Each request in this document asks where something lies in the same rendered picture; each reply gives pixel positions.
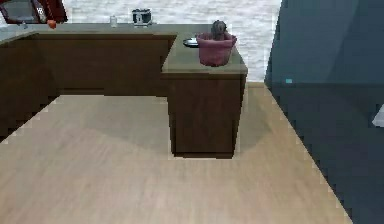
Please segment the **pink plant pot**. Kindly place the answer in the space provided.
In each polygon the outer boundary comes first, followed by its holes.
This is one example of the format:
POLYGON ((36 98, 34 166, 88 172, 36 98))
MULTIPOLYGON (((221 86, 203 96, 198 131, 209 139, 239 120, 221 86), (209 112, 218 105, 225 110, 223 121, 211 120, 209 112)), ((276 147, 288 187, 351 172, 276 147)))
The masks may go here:
POLYGON ((205 66, 220 67, 228 63, 237 37, 226 33, 223 40, 214 40, 210 33, 196 36, 200 63, 205 66))

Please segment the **dark grey house plant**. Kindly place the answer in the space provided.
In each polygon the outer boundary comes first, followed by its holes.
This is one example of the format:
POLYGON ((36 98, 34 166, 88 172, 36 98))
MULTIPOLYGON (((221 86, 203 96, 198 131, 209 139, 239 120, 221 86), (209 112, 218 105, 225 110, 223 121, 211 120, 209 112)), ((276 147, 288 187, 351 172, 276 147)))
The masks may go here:
POLYGON ((212 24, 211 34, 212 34, 212 38, 214 40, 216 40, 216 41, 224 40, 226 32, 227 32, 227 26, 223 21, 216 20, 212 24))

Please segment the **brown kitchen counter cabinet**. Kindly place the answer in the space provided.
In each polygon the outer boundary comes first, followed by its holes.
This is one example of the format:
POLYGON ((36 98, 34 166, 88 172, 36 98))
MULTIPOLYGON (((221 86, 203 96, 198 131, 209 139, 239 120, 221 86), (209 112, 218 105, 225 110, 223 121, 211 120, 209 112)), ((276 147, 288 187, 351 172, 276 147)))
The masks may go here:
POLYGON ((236 48, 187 48, 208 24, 43 24, 0 28, 0 140, 60 95, 159 96, 168 101, 171 151, 234 154, 248 69, 236 48))

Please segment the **black and silver toaster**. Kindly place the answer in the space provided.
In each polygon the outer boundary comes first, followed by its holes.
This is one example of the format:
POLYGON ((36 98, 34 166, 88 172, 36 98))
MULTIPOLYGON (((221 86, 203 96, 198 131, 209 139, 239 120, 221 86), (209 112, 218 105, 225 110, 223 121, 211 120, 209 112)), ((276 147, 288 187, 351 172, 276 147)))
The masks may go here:
POLYGON ((136 26, 147 26, 152 23, 152 14, 149 8, 137 8, 132 11, 132 20, 136 26))

